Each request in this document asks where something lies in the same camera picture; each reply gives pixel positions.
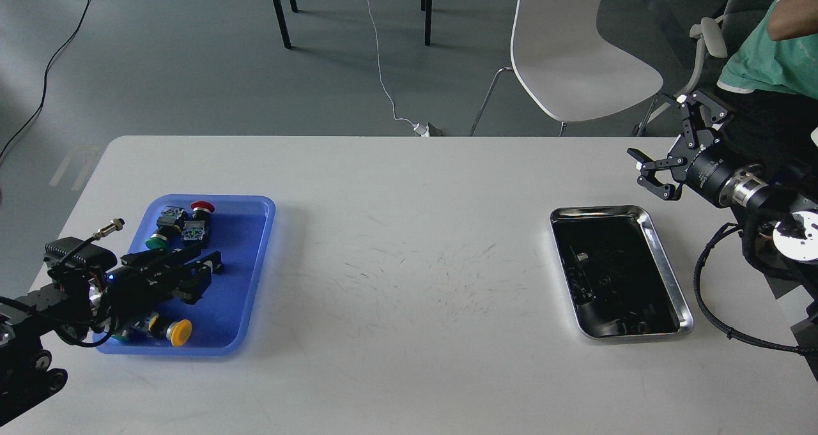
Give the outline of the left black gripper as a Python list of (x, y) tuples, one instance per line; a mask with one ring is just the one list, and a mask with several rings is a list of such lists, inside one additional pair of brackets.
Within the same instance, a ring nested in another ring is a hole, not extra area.
[(201, 254), (202, 250), (146, 250), (120, 257), (123, 266), (105, 276), (106, 295), (118, 323), (131, 324), (173, 298), (195, 305), (210, 287), (212, 272), (223, 271), (220, 251)]

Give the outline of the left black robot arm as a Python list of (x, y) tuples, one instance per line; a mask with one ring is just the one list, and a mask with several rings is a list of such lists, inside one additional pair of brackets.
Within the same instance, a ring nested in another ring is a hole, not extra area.
[(68, 379), (52, 368), (41, 338), (55, 333), (65, 344), (93, 348), (136, 332), (184, 345), (189, 319), (170, 319), (158, 305), (177, 298), (193, 305), (223, 269), (221, 254), (202, 255), (196, 241), (185, 248), (152, 248), (115, 257), (96, 241), (120, 231), (111, 220), (85, 240), (67, 237), (45, 246), (50, 284), (20, 298), (2, 298), (2, 423), (49, 399)]

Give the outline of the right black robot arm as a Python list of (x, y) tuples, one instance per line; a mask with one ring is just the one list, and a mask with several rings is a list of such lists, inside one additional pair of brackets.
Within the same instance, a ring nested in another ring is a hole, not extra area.
[[(816, 202), (794, 185), (769, 183), (762, 159), (742, 155), (725, 140), (723, 129), (734, 109), (701, 89), (677, 98), (683, 130), (664, 158), (628, 149), (637, 161), (638, 184), (663, 201), (677, 201), (684, 187), (717, 208), (745, 211), (744, 258), (779, 280), (795, 280), (816, 298)], [(794, 268), (763, 263), (755, 250), (759, 227), (768, 225), (780, 257)]]

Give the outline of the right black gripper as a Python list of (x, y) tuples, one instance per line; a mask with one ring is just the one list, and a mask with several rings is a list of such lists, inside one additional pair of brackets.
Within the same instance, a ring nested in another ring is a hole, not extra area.
[[(663, 201), (679, 200), (684, 184), (714, 207), (743, 205), (745, 200), (739, 199), (736, 188), (755, 172), (755, 162), (731, 149), (716, 135), (716, 131), (733, 118), (734, 109), (703, 89), (678, 96), (677, 108), (683, 132), (667, 158), (654, 160), (639, 149), (626, 150), (637, 161), (640, 173), (637, 184)], [(699, 135), (701, 130), (713, 136)], [(658, 171), (672, 171), (677, 184), (658, 181)]]

